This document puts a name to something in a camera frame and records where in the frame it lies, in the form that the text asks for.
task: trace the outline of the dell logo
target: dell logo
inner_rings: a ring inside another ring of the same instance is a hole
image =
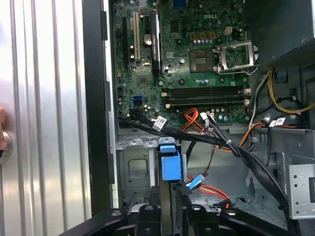
[[[203,15],[203,19],[217,19],[218,16],[216,14]]]

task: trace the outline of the connector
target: connector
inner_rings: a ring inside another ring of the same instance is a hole
[[[207,116],[207,114],[204,113],[204,112],[200,113],[200,116],[201,116],[201,118],[202,118],[203,120],[209,119],[208,116]]]

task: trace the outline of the black plastic frame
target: black plastic frame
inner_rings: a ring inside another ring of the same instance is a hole
[[[108,160],[108,120],[104,83],[106,78],[102,46],[102,0],[83,0],[83,40],[92,216],[111,206]]]

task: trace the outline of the aluminum panel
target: aluminum panel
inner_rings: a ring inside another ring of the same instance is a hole
[[[55,236],[91,217],[81,0],[2,2],[0,54],[0,234]]]

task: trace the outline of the white label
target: white label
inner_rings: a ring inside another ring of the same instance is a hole
[[[167,120],[166,120],[165,118],[159,116],[159,117],[157,118],[156,122],[155,122],[154,125],[153,125],[153,129],[155,129],[155,130],[157,130],[157,131],[161,131],[162,128],[163,128],[163,126],[165,125],[166,121],[167,121]]]
[[[275,126],[275,124],[276,124],[276,120],[273,120],[271,123],[270,123],[270,125],[269,125],[269,127],[274,127]]]
[[[275,125],[283,125],[283,124],[284,124],[284,121],[285,121],[285,118],[279,118],[279,119],[277,119]]]

